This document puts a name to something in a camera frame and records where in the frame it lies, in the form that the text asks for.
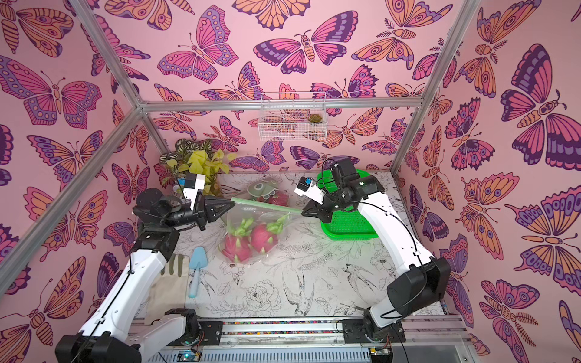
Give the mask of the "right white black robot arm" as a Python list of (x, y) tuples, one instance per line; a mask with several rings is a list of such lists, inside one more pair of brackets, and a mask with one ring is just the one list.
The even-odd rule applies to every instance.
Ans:
[(362, 177), (349, 159), (335, 163), (330, 171), (335, 191), (329, 191), (324, 180), (300, 179), (294, 191), (309, 198), (301, 214), (328, 224), (335, 212), (352, 209), (375, 230), (396, 268), (396, 279), (387, 286), (387, 296), (363, 314), (367, 338), (382, 341), (404, 318), (444, 298), (451, 266), (419, 242), (373, 175)]

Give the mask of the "clear zip-top bag green seal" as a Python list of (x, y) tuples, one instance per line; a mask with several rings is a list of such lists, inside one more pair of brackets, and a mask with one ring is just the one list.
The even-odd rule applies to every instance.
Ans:
[(296, 208), (233, 198), (234, 207), (225, 215), (226, 233), (218, 251), (235, 264), (255, 263), (265, 257), (290, 234), (301, 217)]

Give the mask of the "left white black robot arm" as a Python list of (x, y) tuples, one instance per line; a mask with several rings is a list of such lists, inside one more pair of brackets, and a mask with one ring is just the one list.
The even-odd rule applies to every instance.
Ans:
[(75, 335), (55, 348), (59, 362), (146, 362), (170, 343), (201, 340), (194, 310), (171, 308), (142, 334), (130, 328), (146, 293), (173, 255), (181, 232), (204, 230), (235, 206), (234, 201), (195, 192), (191, 201), (166, 196), (156, 188), (139, 194), (133, 213), (142, 220), (129, 261), (112, 291)]

